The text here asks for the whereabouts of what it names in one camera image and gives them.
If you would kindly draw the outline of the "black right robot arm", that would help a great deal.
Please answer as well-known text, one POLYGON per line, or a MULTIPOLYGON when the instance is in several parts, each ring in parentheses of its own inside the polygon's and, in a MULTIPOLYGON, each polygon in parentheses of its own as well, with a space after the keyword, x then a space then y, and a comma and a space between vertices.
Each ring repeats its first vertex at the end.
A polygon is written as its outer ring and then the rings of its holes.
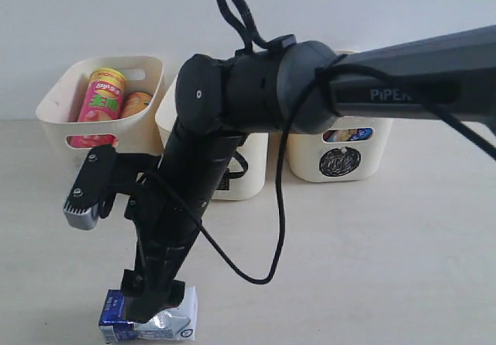
POLYGON ((318 41, 228 60, 196 54, 175 86, 177 118, 164 152, 148 159, 125 216, 136 227, 135 267, 121 289, 125 317, 145 323, 179 305, 176 276, 236 149, 252 133, 316 134, 348 116, 438 119, 486 154, 470 127, 495 128, 495 28, 337 54, 318 41))

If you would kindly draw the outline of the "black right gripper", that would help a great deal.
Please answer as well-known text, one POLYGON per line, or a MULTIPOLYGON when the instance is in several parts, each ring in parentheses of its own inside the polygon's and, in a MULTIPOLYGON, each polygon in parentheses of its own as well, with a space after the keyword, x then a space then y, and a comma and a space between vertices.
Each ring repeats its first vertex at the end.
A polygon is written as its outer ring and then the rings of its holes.
POLYGON ((123 317, 147 323, 157 313, 178 307, 184 300, 184 282, 177 279, 199 234, 197 224, 209 199, 193 191, 179 195, 168 185, 147 181, 132 196, 125 216, 136 227, 138 242, 134 268, 122 278, 123 317))

